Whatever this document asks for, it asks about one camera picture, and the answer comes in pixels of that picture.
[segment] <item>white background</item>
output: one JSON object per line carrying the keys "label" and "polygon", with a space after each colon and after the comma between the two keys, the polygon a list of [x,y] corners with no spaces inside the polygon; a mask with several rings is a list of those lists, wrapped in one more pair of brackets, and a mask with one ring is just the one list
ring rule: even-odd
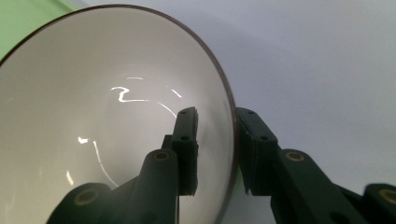
{"label": "white background", "polygon": [[[396,1],[109,1],[160,10],[211,48],[238,106],[336,184],[396,185]],[[238,176],[223,223],[275,223]]]}

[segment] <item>bolt hole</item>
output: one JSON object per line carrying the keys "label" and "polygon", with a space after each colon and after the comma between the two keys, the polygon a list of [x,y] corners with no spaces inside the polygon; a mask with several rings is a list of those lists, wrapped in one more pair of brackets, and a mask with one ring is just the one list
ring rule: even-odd
{"label": "bolt hole", "polygon": [[330,218],[334,223],[337,224],[349,224],[349,219],[341,213],[332,212],[330,213]]}
{"label": "bolt hole", "polygon": [[167,152],[159,152],[154,155],[154,160],[156,161],[166,161],[170,157],[169,153]]}
{"label": "bolt hole", "polygon": [[379,191],[379,195],[381,195],[382,199],[384,199],[388,203],[396,204],[396,191],[395,190],[381,189]]}
{"label": "bolt hole", "polygon": [[304,156],[300,154],[299,152],[291,151],[286,153],[286,158],[288,158],[291,161],[303,161]]}
{"label": "bolt hole", "polygon": [[84,189],[75,197],[75,205],[82,206],[92,203],[99,197],[99,191],[97,189]]}

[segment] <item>white bowl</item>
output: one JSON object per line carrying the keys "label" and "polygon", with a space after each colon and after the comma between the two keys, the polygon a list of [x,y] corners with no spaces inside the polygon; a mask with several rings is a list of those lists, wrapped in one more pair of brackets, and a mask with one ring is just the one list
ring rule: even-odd
{"label": "white bowl", "polygon": [[71,189],[115,188],[195,106],[198,189],[180,223],[213,223],[235,170],[233,98],[207,46],[142,7],[92,7],[25,38],[0,62],[0,223],[44,223]]}

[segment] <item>bowl rim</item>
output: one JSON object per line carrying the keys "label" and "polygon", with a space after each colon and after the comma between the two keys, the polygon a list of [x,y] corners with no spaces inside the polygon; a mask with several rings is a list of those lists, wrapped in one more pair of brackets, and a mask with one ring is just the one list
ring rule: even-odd
{"label": "bowl rim", "polygon": [[33,38],[35,35],[38,35],[40,32],[43,30],[49,28],[51,25],[62,21],[64,19],[67,19],[69,17],[72,17],[74,15],[84,13],[87,11],[94,11],[98,9],[105,9],[105,8],[131,8],[131,9],[137,9],[137,10],[142,10],[146,11],[149,13],[153,13],[157,16],[163,17],[164,19],[172,22],[173,24],[177,25],[179,28],[184,30],[186,33],[188,33],[200,46],[201,48],[205,51],[206,55],[210,58],[211,62],[215,65],[216,70],[218,71],[218,74],[220,76],[221,82],[223,84],[224,90],[226,91],[226,95],[228,98],[228,102],[230,104],[230,111],[232,114],[232,120],[233,120],[233,161],[232,161],[232,167],[231,167],[231,172],[229,176],[229,183],[228,187],[225,190],[225,197],[222,202],[221,208],[218,212],[218,215],[216,217],[216,222],[215,223],[220,223],[222,220],[227,205],[230,201],[232,191],[233,191],[233,186],[235,184],[235,179],[236,179],[236,171],[238,167],[238,151],[239,151],[239,128],[238,128],[238,122],[237,122],[237,116],[236,116],[236,106],[235,102],[233,99],[233,93],[231,91],[230,84],[227,80],[227,77],[225,76],[218,60],[216,59],[215,55],[212,53],[210,48],[207,46],[207,44],[193,31],[191,30],[188,26],[186,26],[184,23],[181,21],[178,21],[177,19],[162,13],[158,10],[148,8],[148,7],[141,7],[141,6],[135,6],[135,5],[125,5],[125,4],[109,4],[109,5],[101,5],[101,6],[95,6],[95,7],[85,7],[80,10],[72,11],[70,13],[66,13],[65,15],[54,19],[52,21],[49,21],[45,23],[44,25],[40,26],[36,30],[34,30],[32,33],[30,33],[28,36],[26,36],[23,40],[21,40],[18,44],[16,44],[1,60],[0,60],[0,69],[2,65],[13,55],[15,51],[17,51],[23,44],[25,44],[27,41],[29,41],[31,38]]}

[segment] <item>green object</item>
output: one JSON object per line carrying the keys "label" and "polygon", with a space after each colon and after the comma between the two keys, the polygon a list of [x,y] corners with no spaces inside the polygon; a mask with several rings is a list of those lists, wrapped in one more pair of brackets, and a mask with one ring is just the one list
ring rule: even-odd
{"label": "green object", "polygon": [[0,60],[34,30],[73,10],[62,0],[0,0]]}

